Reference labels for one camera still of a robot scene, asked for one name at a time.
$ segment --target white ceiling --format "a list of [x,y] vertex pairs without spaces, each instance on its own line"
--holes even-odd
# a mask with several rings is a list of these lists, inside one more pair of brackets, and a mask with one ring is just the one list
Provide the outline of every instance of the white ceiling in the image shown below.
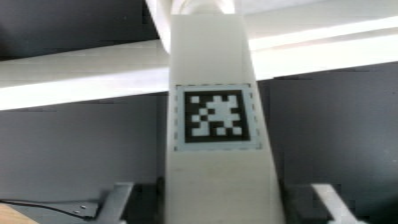
[[325,0],[234,0],[234,6],[238,13],[254,14],[321,1]]

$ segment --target white surface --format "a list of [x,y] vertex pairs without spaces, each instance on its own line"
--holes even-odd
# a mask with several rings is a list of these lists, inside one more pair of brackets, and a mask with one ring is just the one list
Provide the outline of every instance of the white surface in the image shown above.
[[163,49],[170,53],[170,7],[172,0],[146,0]]
[[[160,3],[149,8],[167,33],[170,5]],[[396,0],[329,0],[247,15],[257,80],[398,61],[396,16]],[[158,41],[11,60],[0,63],[0,109],[167,91],[167,80]]]
[[288,7],[295,7],[325,0],[234,0],[236,12],[242,14],[261,13]]
[[234,14],[234,0],[174,0],[172,14]]
[[179,152],[174,148],[176,124],[181,123],[183,118],[176,115],[176,85],[218,84],[222,88],[222,84],[250,83],[256,86],[242,22],[236,16],[226,15],[174,17],[167,125],[167,224],[284,223],[256,88],[252,88],[252,95],[261,149]]

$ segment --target black and white square code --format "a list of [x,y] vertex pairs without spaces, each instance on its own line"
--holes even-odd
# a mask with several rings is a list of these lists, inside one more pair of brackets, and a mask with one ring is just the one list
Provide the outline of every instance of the black and white square code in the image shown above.
[[249,84],[186,85],[176,89],[176,150],[259,149]]
[[242,90],[185,92],[185,142],[247,140]]

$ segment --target white bracket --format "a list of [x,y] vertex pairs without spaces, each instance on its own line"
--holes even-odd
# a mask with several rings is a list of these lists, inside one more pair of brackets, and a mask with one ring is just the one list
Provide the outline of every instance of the white bracket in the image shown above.
[[364,224],[357,220],[330,184],[313,184],[314,192],[334,220],[329,224]]

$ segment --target white vertical column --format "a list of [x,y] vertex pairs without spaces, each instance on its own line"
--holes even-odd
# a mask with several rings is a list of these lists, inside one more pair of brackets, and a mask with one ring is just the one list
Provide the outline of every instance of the white vertical column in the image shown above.
[[[243,28],[243,20],[236,15],[172,16],[167,224],[284,223]],[[249,124],[249,129],[254,128],[250,141],[256,143],[245,145],[245,141],[240,141],[245,146],[236,147],[234,143],[190,143],[181,92],[188,89],[215,91],[217,88],[222,91],[234,86],[247,86],[249,89],[243,103],[249,103],[252,108],[245,108],[250,110],[247,120],[256,119]]]

